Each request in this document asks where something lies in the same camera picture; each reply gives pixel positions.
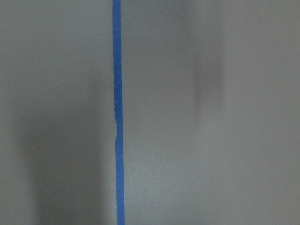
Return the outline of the blue tape strip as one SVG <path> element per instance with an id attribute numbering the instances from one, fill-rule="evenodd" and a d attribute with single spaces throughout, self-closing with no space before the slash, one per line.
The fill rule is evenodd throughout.
<path id="1" fill-rule="evenodd" d="M 121 1 L 112 2 L 112 43 L 114 77 L 114 118 L 116 122 L 116 217 L 117 225 L 125 224 L 123 105 L 122 105 L 122 49 L 121 49 Z"/>

